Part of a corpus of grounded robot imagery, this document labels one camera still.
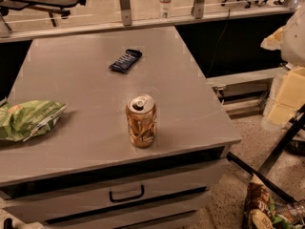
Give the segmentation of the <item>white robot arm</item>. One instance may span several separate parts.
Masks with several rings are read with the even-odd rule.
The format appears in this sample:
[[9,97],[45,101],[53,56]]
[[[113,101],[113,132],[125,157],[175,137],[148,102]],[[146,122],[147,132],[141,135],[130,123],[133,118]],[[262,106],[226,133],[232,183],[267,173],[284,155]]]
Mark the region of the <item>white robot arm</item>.
[[282,33],[281,57],[305,67],[305,5],[301,5],[287,21]]

